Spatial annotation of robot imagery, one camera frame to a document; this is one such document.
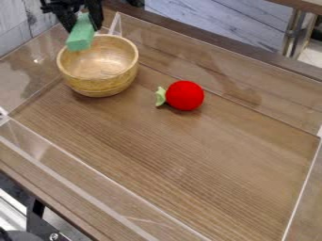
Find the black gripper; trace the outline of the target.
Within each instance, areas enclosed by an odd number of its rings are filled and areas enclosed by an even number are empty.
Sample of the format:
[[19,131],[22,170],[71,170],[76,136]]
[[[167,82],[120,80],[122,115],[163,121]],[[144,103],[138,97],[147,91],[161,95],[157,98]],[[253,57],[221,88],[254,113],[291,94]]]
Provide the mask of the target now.
[[90,14],[90,20],[95,31],[102,28],[104,20],[102,0],[39,0],[40,9],[44,13],[52,12],[56,15],[67,32],[71,32],[76,23],[75,12],[80,7],[86,7]]

